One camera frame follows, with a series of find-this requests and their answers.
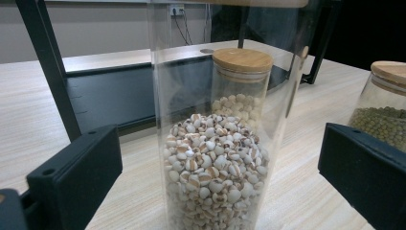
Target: power outlet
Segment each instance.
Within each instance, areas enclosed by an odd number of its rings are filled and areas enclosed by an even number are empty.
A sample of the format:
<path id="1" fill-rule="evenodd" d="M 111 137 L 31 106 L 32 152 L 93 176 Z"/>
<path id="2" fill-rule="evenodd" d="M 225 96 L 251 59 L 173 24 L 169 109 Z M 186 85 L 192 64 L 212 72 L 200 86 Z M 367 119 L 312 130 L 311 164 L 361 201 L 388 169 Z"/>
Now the power outlet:
<path id="1" fill-rule="evenodd" d="M 184 10 L 185 9 L 185 5 L 184 4 L 171 4 L 169 6 L 169 13 L 170 16 L 183 16 L 183 13 L 180 12 L 180 10 Z"/>

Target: wooden table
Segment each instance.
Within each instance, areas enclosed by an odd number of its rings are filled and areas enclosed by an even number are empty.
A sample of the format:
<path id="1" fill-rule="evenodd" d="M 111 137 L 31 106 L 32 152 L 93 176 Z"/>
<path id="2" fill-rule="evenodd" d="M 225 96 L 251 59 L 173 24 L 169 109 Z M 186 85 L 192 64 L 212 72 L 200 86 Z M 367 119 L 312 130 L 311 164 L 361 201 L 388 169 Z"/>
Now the wooden table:
<path id="1" fill-rule="evenodd" d="M 68 71 L 148 61 L 138 52 L 64 61 Z M 324 60 L 315 84 L 300 85 L 257 229 L 372 229 L 317 170 L 326 123 L 347 122 L 368 75 Z M 1 64 L 0 88 L 0 188 L 23 193 L 25 175 L 69 139 L 38 61 Z M 121 141 L 124 171 L 87 229 L 162 229 L 156 130 Z"/>

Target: bamboo lid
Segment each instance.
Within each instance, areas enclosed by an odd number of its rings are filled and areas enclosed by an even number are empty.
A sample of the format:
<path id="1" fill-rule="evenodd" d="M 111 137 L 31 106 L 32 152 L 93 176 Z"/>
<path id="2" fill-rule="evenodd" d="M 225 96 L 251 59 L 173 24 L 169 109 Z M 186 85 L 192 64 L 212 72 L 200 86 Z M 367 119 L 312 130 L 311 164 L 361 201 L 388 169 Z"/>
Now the bamboo lid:
<path id="1" fill-rule="evenodd" d="M 397 61 L 376 61 L 372 72 L 381 79 L 406 88 L 406 63 Z"/>
<path id="2" fill-rule="evenodd" d="M 238 48 L 214 51 L 213 61 L 222 68 L 243 73 L 268 72 L 274 63 L 268 54 Z"/>

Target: glass container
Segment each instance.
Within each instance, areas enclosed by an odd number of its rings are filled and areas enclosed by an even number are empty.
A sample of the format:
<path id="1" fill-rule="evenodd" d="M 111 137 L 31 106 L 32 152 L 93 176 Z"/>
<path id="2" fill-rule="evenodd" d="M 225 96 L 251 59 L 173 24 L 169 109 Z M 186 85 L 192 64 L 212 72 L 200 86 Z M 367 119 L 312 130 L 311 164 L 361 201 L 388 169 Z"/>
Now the glass container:
<path id="1" fill-rule="evenodd" d="M 320 2 L 148 6 L 168 229 L 254 229 Z"/>
<path id="2" fill-rule="evenodd" d="M 372 64 L 349 126 L 406 152 L 406 63 Z"/>

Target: grey wall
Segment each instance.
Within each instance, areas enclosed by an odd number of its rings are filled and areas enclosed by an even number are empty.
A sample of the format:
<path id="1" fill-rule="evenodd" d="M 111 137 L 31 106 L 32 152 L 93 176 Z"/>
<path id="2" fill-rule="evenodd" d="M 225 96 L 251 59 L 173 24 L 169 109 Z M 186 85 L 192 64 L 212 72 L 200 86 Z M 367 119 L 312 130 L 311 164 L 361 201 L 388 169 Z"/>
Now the grey wall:
<path id="1" fill-rule="evenodd" d="M 64 58 L 149 48 L 147 4 L 47 2 L 59 50 Z M 203 41 L 205 5 L 186 7 L 193 44 Z M 183 17 L 178 18 L 183 32 Z M 183 38 L 171 19 L 172 46 Z M 36 60 L 18 8 L 0 3 L 0 63 Z"/>

